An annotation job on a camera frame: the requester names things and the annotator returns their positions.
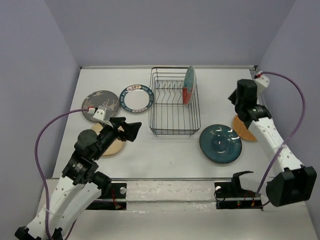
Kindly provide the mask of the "red teal floral plate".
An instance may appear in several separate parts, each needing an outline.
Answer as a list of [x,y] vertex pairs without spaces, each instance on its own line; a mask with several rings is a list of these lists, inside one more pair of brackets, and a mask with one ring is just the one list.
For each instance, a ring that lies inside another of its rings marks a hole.
[[192,97],[195,94],[196,86],[197,77],[195,68],[190,65],[186,71],[182,87],[182,100],[184,105],[189,104],[189,102],[191,101]]

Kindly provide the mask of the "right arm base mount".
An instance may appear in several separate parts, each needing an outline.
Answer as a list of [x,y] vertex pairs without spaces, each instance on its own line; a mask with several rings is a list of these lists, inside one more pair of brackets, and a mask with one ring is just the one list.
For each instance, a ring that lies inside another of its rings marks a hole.
[[240,184],[240,176],[252,174],[252,171],[234,173],[230,181],[214,183],[214,199],[217,210],[263,209],[260,198],[250,190],[244,190]]

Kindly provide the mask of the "white plate teal rim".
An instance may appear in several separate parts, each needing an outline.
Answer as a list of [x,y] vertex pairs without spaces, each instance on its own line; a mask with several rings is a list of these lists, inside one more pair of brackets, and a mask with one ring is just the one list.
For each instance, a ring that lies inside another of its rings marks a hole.
[[127,112],[141,113],[149,109],[154,102],[153,91],[142,84],[126,87],[119,96],[120,106]]

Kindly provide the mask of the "grey deer plate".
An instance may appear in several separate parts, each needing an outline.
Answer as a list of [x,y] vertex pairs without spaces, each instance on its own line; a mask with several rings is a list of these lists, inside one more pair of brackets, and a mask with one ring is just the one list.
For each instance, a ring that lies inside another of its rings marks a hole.
[[99,90],[88,95],[81,107],[83,109],[104,107],[106,112],[104,120],[106,121],[116,116],[120,108],[120,101],[115,93],[108,90]]

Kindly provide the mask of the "dark teal blossom plate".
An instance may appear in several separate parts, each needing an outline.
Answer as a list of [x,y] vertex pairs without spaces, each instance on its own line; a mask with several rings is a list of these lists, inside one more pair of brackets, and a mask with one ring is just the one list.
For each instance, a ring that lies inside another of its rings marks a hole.
[[240,136],[223,124],[207,126],[200,134],[199,146],[203,154],[217,164],[232,163],[242,152]]

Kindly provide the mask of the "beige branch plate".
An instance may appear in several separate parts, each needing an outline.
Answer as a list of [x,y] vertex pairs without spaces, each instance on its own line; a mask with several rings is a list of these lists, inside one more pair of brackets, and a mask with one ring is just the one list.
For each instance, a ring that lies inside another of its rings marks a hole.
[[[96,123],[91,127],[91,130],[95,131],[97,135],[100,134],[101,130],[103,129],[103,126],[100,123]],[[125,143],[119,139],[116,139],[109,147],[108,149],[103,153],[102,157],[109,157],[112,155],[117,154],[122,150]]]

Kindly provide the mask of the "woven bamboo plate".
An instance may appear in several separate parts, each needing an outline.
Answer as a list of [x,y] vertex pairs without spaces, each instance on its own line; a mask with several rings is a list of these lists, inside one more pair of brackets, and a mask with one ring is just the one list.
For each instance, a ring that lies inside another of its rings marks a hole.
[[235,132],[240,136],[240,138],[250,142],[257,141],[255,136],[246,128],[245,124],[239,119],[238,115],[234,116],[232,120],[232,127],[235,130]]

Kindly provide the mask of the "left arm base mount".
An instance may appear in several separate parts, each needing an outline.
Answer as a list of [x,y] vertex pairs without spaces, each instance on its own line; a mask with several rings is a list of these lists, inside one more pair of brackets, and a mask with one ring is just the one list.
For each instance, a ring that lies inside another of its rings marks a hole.
[[86,210],[98,211],[124,211],[127,209],[127,183],[112,182],[108,192],[104,192],[101,196],[94,200]]

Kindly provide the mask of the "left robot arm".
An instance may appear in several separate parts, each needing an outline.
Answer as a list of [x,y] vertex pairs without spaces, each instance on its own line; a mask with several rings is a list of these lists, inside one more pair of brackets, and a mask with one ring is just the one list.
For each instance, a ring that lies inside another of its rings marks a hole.
[[62,171],[54,191],[45,196],[45,205],[26,226],[19,227],[19,240],[66,240],[77,218],[99,197],[110,194],[112,180],[98,171],[97,161],[115,140],[133,142],[141,122],[127,123],[125,117],[112,117],[96,133],[83,130],[74,152]]

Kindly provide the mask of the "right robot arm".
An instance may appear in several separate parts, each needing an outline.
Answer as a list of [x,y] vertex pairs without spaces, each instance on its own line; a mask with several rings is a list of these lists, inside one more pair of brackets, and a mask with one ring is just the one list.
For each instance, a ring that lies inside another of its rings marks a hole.
[[258,104],[258,88],[265,89],[268,84],[265,77],[240,79],[228,98],[238,118],[254,135],[269,160],[263,177],[249,170],[235,173],[230,190],[235,196],[242,196],[247,191],[261,194],[273,206],[281,207],[309,200],[317,172],[293,154],[276,129],[268,109]]

